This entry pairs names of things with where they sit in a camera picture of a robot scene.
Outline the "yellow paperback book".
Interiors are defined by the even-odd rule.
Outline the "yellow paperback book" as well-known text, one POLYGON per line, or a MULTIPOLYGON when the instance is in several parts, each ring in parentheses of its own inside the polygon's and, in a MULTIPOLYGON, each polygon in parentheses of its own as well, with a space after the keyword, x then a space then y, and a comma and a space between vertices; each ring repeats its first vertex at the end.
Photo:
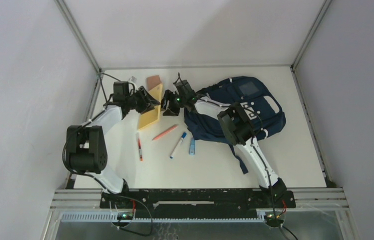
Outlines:
POLYGON ((158 100, 158 105, 153 110, 139 116, 137 130, 141 131, 160 120, 161 100, 163 97, 163 84, 160 83, 149 91, 150 95, 158 100))

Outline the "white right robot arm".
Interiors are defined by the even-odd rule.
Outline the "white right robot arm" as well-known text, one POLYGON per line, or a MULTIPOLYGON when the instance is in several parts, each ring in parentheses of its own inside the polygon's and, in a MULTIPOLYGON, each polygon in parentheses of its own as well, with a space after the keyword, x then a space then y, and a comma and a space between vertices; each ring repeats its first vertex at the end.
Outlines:
POLYGON ((282 107, 256 77, 224 79, 199 91, 187 80, 174 82, 161 102, 164 116, 177 116, 184 109, 184 122, 194 140, 227 144, 244 174, 251 167, 258 176, 264 203, 277 208, 287 187, 275 173, 258 141, 279 133, 286 125, 282 107))

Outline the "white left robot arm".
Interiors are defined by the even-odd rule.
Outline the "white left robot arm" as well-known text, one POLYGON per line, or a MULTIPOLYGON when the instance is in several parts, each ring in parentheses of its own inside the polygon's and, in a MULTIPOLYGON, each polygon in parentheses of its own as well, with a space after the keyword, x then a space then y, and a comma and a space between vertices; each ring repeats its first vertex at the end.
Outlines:
POLYGON ((118 208, 128 207, 131 195, 123 190, 127 186, 126 180, 107 166, 105 134, 131 110, 144 114, 159 105, 160 101, 143 86, 136 88, 131 82, 116 81, 101 112, 81 125, 67 128, 62 149, 63 165, 72 174, 97 181, 104 191, 113 194, 111 200, 118 208))

